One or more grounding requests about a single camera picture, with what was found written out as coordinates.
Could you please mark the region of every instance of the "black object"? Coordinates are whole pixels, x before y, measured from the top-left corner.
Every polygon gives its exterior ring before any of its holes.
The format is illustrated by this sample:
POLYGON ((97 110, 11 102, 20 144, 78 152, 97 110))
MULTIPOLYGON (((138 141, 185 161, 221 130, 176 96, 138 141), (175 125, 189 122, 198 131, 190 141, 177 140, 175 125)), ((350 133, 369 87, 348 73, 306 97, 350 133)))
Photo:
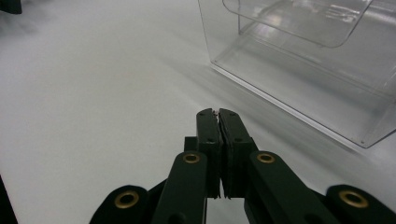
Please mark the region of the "black object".
POLYGON ((146 191, 125 186, 110 193, 91 224, 203 224, 206 198, 245 198, 250 223, 396 223, 396 215, 361 189, 333 186, 326 196, 309 189, 275 153, 259 151, 239 115, 221 109, 197 114, 197 136, 167 180, 146 191))
POLYGON ((12 210, 11 203, 4 187, 3 179, 0 176, 0 223, 18 224, 12 210))
POLYGON ((21 14, 21 0, 0 0, 0 11, 5 11, 11 14, 21 14))

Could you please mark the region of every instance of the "clear plastic container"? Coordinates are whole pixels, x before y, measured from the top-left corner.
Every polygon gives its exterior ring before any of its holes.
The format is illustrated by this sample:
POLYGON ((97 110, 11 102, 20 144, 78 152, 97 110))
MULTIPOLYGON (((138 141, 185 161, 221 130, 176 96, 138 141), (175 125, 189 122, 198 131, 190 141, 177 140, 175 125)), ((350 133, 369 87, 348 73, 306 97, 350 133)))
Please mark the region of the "clear plastic container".
POLYGON ((395 1, 199 3, 223 75, 344 144, 396 129, 395 1))

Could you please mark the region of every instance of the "white table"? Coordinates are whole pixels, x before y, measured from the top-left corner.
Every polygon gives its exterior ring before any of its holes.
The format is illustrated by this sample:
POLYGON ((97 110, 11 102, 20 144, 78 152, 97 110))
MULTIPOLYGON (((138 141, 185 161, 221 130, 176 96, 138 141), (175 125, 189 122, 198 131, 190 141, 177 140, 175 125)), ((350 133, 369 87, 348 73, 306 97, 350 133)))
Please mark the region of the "white table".
MULTIPOLYGON (((154 187, 209 107, 238 112, 308 187, 350 184, 396 210, 396 135, 348 149, 210 69, 196 0, 0 13, 0 174, 20 224, 88 223, 113 189, 154 187)), ((242 204, 209 200, 207 223, 248 223, 242 204)))

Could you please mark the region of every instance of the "clear plastic lid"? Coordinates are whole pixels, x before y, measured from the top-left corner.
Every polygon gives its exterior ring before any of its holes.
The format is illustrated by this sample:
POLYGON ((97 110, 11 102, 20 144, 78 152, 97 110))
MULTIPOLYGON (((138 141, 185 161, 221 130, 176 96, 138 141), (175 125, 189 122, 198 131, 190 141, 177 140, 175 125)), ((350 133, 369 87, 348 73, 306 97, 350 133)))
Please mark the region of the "clear plastic lid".
POLYGON ((328 48, 341 46, 372 0, 223 0, 232 13, 328 48))

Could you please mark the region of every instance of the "acrylic box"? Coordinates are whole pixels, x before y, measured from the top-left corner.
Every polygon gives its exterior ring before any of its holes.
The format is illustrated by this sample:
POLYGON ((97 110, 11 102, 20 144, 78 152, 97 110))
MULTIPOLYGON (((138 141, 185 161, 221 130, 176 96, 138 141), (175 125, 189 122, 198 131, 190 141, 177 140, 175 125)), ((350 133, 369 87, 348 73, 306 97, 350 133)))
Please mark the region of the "acrylic box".
POLYGON ((199 4, 223 75, 345 145, 370 147, 396 129, 395 1, 199 4))

